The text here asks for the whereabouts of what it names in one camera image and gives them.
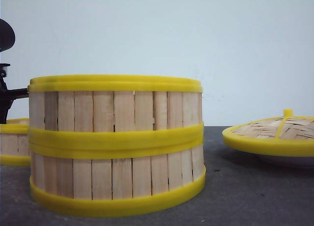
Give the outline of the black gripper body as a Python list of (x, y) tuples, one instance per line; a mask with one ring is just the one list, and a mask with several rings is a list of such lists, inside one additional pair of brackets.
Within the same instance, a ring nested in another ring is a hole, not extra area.
[(21, 98), (28, 98), (27, 88), (8, 89), (4, 79), (7, 76), (8, 63), (0, 64), (0, 123), (6, 124), (7, 114), (11, 108), (13, 101)]

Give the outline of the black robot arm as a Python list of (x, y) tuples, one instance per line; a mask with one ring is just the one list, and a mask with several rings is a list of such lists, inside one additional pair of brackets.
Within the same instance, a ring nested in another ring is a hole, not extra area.
[[(10, 49), (15, 43), (13, 28), (5, 20), (0, 20), (0, 51)], [(27, 88), (8, 89), (4, 78), (7, 76), (8, 63), (0, 64), (0, 123), (6, 124), (7, 114), (13, 101), (16, 99), (28, 98)]]

